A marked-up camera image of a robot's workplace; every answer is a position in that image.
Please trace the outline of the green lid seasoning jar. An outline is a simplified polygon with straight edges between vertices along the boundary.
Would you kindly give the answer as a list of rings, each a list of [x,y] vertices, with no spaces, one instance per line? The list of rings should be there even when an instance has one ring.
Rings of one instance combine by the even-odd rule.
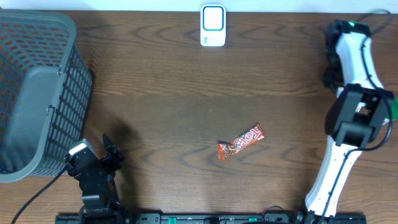
[[[398,99],[397,98],[394,99],[394,102],[391,106],[391,113],[392,113],[392,120],[395,121],[398,118]],[[384,119],[383,125],[386,125],[389,122],[390,122],[390,119],[389,119],[389,115],[387,114]]]

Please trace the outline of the red chocolate bar wrapper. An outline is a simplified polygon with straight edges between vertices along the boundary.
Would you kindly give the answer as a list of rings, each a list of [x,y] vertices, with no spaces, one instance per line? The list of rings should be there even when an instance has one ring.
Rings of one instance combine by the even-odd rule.
[[[257,123],[254,127],[237,137],[234,141],[230,143],[219,143],[217,145],[218,157],[220,160],[224,160],[264,138],[264,131],[260,124]]]

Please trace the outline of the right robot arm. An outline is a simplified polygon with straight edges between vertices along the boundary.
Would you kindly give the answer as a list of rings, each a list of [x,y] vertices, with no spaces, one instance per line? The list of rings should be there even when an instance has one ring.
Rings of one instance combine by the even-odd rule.
[[[362,152],[383,146],[392,132],[394,94],[385,90],[374,68],[367,24],[336,20],[326,30],[329,66],[323,84],[336,93],[326,115],[327,144],[316,181],[305,197],[318,221],[336,216],[338,199]]]

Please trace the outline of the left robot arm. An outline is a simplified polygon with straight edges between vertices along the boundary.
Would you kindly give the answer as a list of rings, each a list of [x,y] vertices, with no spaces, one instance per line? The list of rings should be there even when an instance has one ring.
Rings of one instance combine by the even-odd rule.
[[[121,205],[114,178],[125,157],[106,134],[106,156],[99,159],[86,139],[77,142],[65,157],[68,175],[79,181],[83,207],[80,223],[129,223],[129,212]]]

